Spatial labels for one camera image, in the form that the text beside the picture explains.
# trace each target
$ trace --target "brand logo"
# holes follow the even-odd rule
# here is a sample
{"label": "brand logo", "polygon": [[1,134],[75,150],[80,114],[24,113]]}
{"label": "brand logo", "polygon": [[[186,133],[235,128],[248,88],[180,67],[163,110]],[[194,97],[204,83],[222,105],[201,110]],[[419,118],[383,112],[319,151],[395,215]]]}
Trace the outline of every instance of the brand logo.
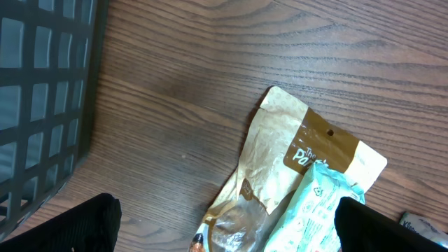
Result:
{"label": "brand logo", "polygon": [[302,148],[298,148],[297,152],[293,157],[293,161],[297,162],[299,165],[302,165],[305,168],[308,168],[313,162],[320,162],[328,167],[327,160],[317,160],[316,155],[313,154],[313,150],[307,147],[307,150],[303,150]]}

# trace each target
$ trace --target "snack bag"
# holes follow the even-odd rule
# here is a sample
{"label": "snack bag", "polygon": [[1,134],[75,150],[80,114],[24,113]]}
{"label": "snack bag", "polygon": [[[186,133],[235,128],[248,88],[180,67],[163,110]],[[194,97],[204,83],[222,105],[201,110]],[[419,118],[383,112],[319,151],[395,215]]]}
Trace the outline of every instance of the snack bag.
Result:
{"label": "snack bag", "polygon": [[262,251],[314,161],[366,192],[386,158],[271,87],[252,120],[238,168],[207,210],[190,251]]}
{"label": "snack bag", "polygon": [[341,244],[335,229],[335,212],[342,197],[365,203],[358,185],[350,186],[345,175],[316,161],[276,224],[265,252],[338,252]]}

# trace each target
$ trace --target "recycling symbol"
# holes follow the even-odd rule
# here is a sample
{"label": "recycling symbol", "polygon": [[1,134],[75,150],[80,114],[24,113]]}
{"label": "recycling symbol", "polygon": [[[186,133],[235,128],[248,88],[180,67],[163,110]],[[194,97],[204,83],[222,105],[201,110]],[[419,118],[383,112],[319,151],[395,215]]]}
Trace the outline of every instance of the recycling symbol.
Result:
{"label": "recycling symbol", "polygon": [[314,189],[314,193],[316,193],[317,197],[322,196],[322,192],[323,192],[323,190],[321,188],[315,188]]}

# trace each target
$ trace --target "light blue wrapper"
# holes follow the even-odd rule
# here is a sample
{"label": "light blue wrapper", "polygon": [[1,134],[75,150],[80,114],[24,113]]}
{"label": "light blue wrapper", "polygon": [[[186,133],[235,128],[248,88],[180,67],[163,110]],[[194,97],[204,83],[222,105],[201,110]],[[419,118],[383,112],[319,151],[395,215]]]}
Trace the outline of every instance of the light blue wrapper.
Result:
{"label": "light blue wrapper", "polygon": [[335,212],[342,197],[365,203],[364,192],[345,175],[315,162],[265,245],[265,252],[338,252]]}

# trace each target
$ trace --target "black plastic basket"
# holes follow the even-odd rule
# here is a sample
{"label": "black plastic basket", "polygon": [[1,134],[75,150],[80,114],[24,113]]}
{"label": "black plastic basket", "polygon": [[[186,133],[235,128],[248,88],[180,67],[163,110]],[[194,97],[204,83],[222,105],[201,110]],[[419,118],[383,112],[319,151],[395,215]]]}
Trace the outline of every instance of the black plastic basket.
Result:
{"label": "black plastic basket", "polygon": [[88,153],[108,1],[0,1],[0,241]]}

